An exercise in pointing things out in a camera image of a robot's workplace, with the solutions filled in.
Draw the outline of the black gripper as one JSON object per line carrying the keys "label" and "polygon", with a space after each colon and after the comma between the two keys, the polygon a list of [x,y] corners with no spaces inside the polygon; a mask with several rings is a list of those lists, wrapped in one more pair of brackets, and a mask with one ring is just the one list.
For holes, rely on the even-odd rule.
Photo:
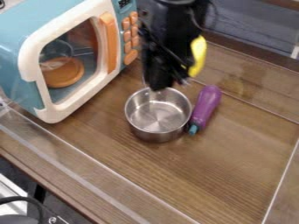
{"label": "black gripper", "polygon": [[[141,28],[141,62],[144,83],[153,91],[169,88],[173,83],[185,85],[190,78],[190,43],[201,35],[207,0],[136,0],[138,14],[145,28]],[[172,53],[170,69],[166,54]]]}

